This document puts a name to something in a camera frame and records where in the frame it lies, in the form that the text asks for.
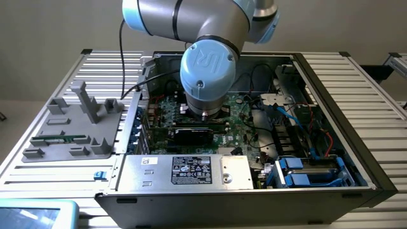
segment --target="sticker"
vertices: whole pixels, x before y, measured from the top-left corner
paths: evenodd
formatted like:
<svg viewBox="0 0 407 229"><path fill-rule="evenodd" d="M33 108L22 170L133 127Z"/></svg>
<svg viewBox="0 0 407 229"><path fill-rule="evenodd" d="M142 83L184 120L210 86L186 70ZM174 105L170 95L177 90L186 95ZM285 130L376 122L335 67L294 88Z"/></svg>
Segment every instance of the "sticker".
<svg viewBox="0 0 407 229"><path fill-rule="evenodd" d="M158 163L157 157L144 157L141 158L141 165L156 165Z"/></svg>
<svg viewBox="0 0 407 229"><path fill-rule="evenodd" d="M174 185L212 183L209 156L174 156L172 158L170 182Z"/></svg>

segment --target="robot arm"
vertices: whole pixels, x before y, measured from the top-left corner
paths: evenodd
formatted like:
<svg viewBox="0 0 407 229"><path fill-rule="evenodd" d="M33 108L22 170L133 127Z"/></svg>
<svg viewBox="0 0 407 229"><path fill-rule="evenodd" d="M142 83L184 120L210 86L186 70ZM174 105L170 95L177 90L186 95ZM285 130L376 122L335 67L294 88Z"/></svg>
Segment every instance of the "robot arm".
<svg viewBox="0 0 407 229"><path fill-rule="evenodd" d="M202 117L214 115L244 42L270 39L278 20L273 0L122 0L122 16L132 29L192 43L180 66L188 106Z"/></svg>

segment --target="ur logo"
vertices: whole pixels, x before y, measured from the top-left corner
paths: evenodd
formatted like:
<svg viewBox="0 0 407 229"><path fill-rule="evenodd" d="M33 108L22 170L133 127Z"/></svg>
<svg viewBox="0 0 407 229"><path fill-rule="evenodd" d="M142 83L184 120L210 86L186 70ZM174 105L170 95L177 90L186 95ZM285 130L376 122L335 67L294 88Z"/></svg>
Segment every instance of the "ur logo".
<svg viewBox="0 0 407 229"><path fill-rule="evenodd" d="M198 50L194 65L204 68L209 73L216 73L218 68L218 60L222 54L213 50Z"/></svg>

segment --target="warning label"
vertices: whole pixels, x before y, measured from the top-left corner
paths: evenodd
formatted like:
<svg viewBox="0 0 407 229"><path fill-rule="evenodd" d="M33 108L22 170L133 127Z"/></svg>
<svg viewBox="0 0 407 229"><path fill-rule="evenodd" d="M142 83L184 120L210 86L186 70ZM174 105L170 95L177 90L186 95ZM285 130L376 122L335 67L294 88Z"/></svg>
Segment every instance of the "warning label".
<svg viewBox="0 0 407 229"><path fill-rule="evenodd" d="M174 156L172 158L170 182L174 185L210 184L210 157Z"/></svg>

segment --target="open computer chassis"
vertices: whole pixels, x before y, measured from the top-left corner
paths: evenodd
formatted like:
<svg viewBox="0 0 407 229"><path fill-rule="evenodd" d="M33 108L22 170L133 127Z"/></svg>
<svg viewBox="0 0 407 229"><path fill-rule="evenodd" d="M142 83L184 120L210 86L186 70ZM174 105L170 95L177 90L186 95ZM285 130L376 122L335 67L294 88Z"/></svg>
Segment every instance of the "open computer chassis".
<svg viewBox="0 0 407 229"><path fill-rule="evenodd" d="M180 58L156 52L140 78ZM246 52L236 66L206 122L178 74L134 93L118 188L94 197L120 227L328 224L396 193L302 55Z"/></svg>

